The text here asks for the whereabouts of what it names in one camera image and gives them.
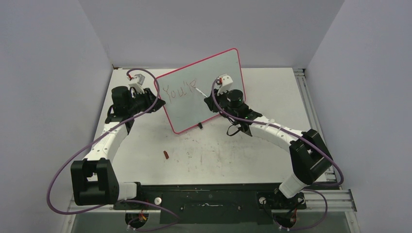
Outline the white whiteboard marker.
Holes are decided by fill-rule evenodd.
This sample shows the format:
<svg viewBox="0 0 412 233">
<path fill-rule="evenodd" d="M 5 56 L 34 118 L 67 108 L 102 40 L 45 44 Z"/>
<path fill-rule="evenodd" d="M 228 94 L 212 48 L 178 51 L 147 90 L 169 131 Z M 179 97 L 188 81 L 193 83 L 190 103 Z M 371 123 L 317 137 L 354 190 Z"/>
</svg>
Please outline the white whiteboard marker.
<svg viewBox="0 0 412 233">
<path fill-rule="evenodd" d="M 203 91 L 201 91 L 199 88 L 195 88 L 203 97 L 207 98 L 208 95 L 206 95 Z"/>
</svg>

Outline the pink framed whiteboard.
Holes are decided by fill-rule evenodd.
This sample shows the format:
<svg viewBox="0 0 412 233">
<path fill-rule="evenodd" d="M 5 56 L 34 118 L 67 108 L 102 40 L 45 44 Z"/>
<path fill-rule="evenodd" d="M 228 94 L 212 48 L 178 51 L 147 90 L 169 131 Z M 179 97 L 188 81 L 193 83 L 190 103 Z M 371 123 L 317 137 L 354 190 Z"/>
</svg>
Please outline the pink framed whiteboard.
<svg viewBox="0 0 412 233">
<path fill-rule="evenodd" d="M 244 81 L 236 48 L 222 51 L 200 61 L 158 76 L 156 88 L 162 100 L 166 116 L 175 134 L 197 127 L 198 123 L 218 116 L 204 102 L 195 88 L 210 96 L 212 83 L 220 75 L 228 74 L 233 80 L 231 89 L 244 91 Z"/>
</svg>

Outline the red marker cap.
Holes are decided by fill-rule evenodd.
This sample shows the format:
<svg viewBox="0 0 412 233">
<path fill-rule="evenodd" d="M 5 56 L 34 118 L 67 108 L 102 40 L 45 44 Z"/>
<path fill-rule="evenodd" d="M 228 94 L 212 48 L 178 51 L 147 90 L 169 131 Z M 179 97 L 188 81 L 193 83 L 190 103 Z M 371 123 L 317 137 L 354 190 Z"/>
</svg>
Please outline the red marker cap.
<svg viewBox="0 0 412 233">
<path fill-rule="evenodd" d="M 165 158 L 169 159 L 169 154 L 166 151 L 163 151 L 163 153 L 164 153 Z"/>
</svg>

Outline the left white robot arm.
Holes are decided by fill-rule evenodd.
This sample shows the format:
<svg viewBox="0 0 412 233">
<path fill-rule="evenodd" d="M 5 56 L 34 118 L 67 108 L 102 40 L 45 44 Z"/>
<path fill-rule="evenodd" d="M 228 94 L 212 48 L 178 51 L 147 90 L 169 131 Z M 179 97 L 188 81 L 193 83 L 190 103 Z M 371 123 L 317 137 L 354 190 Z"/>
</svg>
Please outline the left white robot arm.
<svg viewBox="0 0 412 233">
<path fill-rule="evenodd" d="M 134 124 L 133 116 L 156 112 L 166 103 L 149 88 L 118 86 L 111 90 L 112 105 L 104 122 L 102 138 L 91 151 L 70 167 L 75 203 L 78 206 L 115 204 L 125 200 L 133 209 L 144 205 L 140 183 L 118 181 L 112 161 Z"/>
</svg>

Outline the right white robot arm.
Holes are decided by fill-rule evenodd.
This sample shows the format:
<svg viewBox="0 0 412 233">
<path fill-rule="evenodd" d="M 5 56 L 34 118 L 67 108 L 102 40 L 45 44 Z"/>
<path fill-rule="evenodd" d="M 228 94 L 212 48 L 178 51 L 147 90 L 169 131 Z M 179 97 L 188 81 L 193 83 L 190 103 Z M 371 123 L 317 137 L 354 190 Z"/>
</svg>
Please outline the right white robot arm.
<svg viewBox="0 0 412 233">
<path fill-rule="evenodd" d="M 299 131 L 275 123 L 249 108 L 240 90 L 219 95 L 214 89 L 204 102 L 210 111 L 228 119 L 237 128 L 236 132 L 264 139 L 289 153 L 292 174 L 281 183 L 275 194 L 279 207 L 289 207 L 296 194 L 314 184 L 332 166 L 331 155 L 316 130 Z"/>
</svg>

